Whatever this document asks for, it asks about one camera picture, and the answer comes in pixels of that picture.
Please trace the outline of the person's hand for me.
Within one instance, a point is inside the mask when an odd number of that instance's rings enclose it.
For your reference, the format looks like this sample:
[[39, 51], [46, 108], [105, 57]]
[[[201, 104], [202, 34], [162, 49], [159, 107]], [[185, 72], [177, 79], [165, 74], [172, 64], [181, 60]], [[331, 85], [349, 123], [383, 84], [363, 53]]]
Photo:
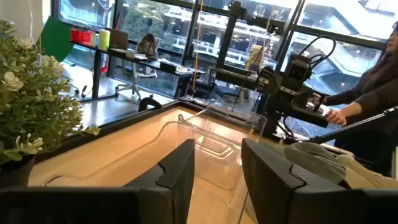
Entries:
[[326, 120], [329, 124], [337, 124], [340, 126], [345, 126], [347, 124], [343, 110], [330, 110], [326, 114]]

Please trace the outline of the red box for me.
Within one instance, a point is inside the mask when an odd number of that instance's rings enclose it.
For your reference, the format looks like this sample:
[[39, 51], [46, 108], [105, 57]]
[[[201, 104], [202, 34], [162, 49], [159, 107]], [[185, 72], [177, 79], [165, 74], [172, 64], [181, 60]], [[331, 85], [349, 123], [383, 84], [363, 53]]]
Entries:
[[92, 30], [70, 30], [70, 40], [90, 47], [95, 46], [96, 33]]

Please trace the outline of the brown box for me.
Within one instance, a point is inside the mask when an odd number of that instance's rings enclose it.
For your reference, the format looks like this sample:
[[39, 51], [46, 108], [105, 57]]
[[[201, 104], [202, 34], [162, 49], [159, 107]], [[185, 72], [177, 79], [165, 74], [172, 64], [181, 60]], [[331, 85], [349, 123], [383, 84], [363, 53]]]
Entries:
[[110, 31], [109, 47], [127, 50], [128, 34], [116, 29], [108, 29], [108, 31]]

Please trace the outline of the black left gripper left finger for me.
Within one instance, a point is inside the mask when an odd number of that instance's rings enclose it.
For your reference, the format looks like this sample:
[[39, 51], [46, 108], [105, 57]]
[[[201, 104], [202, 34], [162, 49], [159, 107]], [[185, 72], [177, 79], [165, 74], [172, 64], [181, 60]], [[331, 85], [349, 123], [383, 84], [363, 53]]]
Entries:
[[123, 224], [187, 224], [195, 176], [195, 142], [187, 139], [125, 186], [134, 201]]

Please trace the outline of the white office chair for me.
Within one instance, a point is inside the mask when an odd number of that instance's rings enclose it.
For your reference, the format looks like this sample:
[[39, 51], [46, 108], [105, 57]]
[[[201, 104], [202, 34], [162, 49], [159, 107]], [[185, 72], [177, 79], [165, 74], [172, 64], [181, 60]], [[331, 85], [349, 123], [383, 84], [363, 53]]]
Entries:
[[131, 84], [118, 84], [115, 87], [115, 97], [117, 98], [119, 96], [120, 91], [125, 91], [125, 90], [131, 90], [132, 94], [136, 94], [138, 96], [138, 101], [142, 100], [140, 91], [144, 91], [146, 93], [149, 93], [149, 97], [153, 98], [154, 93], [150, 91], [147, 88], [141, 87], [137, 84], [137, 82], [140, 79], [148, 79], [148, 78], [157, 78], [157, 72], [155, 71], [154, 68], [146, 67], [144, 70], [144, 73], [138, 72], [137, 71], [137, 66], [134, 62], [131, 62], [131, 78], [132, 78], [132, 83]]

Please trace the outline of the black table clamp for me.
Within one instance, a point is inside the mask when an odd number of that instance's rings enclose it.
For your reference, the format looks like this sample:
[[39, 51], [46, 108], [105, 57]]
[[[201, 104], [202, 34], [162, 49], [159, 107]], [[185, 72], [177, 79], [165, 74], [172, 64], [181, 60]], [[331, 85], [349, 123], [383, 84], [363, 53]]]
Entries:
[[161, 109], [163, 107], [163, 105], [155, 99], [151, 97], [146, 97], [140, 101], [138, 112], [147, 110], [149, 106], [152, 106], [155, 110]]

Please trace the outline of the orange thin pole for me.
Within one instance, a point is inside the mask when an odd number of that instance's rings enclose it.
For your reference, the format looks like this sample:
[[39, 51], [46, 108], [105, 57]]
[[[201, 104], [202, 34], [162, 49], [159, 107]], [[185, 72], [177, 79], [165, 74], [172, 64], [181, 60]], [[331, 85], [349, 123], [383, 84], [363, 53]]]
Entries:
[[[198, 15], [198, 19], [197, 22], [201, 19], [202, 16], [202, 11], [203, 11], [203, 4], [204, 4], [204, 0], [200, 0], [200, 7], [199, 7], [199, 15]], [[193, 85], [192, 85], [192, 98], [195, 98], [195, 93], [196, 93], [196, 82], [197, 82], [197, 76], [198, 76], [198, 47], [199, 47], [199, 38], [200, 38], [200, 34], [201, 34], [201, 24], [199, 22], [198, 25], [198, 29], [197, 29], [197, 41], [196, 41], [196, 45], [195, 45], [195, 63], [194, 63], [194, 75], [193, 75]]]

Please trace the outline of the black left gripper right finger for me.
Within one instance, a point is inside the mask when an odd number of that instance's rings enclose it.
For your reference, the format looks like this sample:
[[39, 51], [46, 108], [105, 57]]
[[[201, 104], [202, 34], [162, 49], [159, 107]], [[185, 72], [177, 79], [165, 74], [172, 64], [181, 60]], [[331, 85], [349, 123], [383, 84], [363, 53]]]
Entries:
[[292, 163], [274, 151], [244, 138], [244, 179], [259, 224], [286, 224], [293, 191], [305, 182], [291, 174]]

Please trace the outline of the patterned bag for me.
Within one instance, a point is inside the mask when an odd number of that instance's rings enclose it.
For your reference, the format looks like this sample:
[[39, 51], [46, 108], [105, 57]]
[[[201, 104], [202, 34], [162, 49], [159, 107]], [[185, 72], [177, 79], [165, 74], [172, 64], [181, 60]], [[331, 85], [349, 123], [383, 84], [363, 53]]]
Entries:
[[139, 54], [144, 54], [149, 60], [157, 60], [157, 47], [158, 41], [155, 36], [148, 33], [140, 39], [136, 51]]

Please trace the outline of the dark green baseball cap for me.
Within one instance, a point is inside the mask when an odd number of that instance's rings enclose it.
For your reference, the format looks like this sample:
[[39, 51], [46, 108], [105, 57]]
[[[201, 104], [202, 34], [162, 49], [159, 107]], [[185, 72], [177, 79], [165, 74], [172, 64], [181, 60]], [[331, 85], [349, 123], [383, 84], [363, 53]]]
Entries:
[[285, 158], [294, 164], [339, 184], [346, 177], [346, 169], [325, 148], [312, 142], [296, 142], [283, 149]]

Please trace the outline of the yellow-green cylinder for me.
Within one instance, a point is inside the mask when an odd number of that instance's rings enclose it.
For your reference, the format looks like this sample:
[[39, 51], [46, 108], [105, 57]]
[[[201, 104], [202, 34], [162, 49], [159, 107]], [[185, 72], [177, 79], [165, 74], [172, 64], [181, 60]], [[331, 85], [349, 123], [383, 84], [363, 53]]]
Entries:
[[99, 31], [99, 43], [98, 48], [101, 50], [107, 50], [109, 48], [110, 42], [110, 31], [106, 29], [101, 29]]

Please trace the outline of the black diagonal beam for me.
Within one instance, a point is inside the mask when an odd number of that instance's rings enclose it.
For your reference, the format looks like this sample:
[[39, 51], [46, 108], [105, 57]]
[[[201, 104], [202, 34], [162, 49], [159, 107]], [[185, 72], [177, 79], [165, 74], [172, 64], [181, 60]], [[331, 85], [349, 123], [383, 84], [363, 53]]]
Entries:
[[387, 120], [396, 119], [396, 118], [398, 118], [398, 106], [385, 110], [383, 113], [375, 115], [371, 118], [364, 119], [357, 123], [345, 126], [340, 130], [333, 131], [332, 133], [310, 138], [308, 141], [316, 144], [322, 144], [324, 142], [341, 138], [356, 131], [360, 131], [362, 129], [368, 129], [370, 127], [378, 125], [379, 123], [383, 123]]

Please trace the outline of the beige baseball cap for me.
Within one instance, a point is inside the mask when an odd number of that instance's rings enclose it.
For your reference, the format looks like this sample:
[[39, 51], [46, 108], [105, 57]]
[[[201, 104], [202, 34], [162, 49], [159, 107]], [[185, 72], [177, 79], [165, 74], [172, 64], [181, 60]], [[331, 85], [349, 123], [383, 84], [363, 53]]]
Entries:
[[365, 168], [351, 155], [339, 155], [336, 160], [345, 168], [345, 182], [351, 189], [398, 190], [398, 180]]

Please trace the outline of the person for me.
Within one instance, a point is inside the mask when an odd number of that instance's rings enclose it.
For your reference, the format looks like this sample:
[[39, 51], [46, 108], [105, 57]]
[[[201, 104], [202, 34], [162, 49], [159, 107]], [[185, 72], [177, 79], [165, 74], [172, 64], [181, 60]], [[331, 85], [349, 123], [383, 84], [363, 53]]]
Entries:
[[[345, 104], [346, 125], [368, 119], [398, 106], [398, 21], [393, 25], [375, 66], [367, 70], [350, 90], [324, 99], [324, 105]], [[398, 118], [335, 140], [335, 147], [369, 161], [371, 170], [390, 176], [392, 151], [398, 145]]]

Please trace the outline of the black office desk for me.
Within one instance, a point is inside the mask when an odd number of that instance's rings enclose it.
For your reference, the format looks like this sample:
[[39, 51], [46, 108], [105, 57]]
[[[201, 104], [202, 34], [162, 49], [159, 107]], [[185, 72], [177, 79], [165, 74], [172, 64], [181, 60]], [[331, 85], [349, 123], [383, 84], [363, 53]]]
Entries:
[[175, 99], [185, 96], [187, 94], [188, 85], [195, 73], [195, 70], [192, 68], [190, 69], [190, 73], [178, 73], [176, 71], [171, 71], [171, 69], [168, 69], [168, 68], [162, 66], [162, 62], [159, 62], [158, 60], [138, 60], [136, 58], [128, 58], [125, 55], [115, 52], [115, 51], [112, 51], [112, 50], [101, 50], [97, 47], [90, 47], [89, 45], [81, 44], [79, 42], [74, 42], [72, 40], [69, 40], [69, 43], [79, 45], [81, 47], [86, 47], [90, 50], [95, 51], [94, 64], [93, 64], [93, 87], [92, 87], [92, 92], [91, 92], [92, 95], [91, 95], [91, 98], [81, 100], [81, 102], [103, 100], [103, 99], [107, 99], [107, 98], [117, 97], [116, 93], [99, 95], [101, 66], [102, 66], [102, 57], [101, 56], [103, 54], [107, 54], [110, 57], [120, 58], [122, 60], [127, 60], [132, 63], [140, 64], [140, 65], [143, 65], [146, 67], [150, 67], [150, 68], [159, 70], [161, 72], [165, 72], [165, 73], [169, 73], [171, 75], [177, 76], [178, 77], [178, 87], [177, 87], [176, 93], [174, 94]]

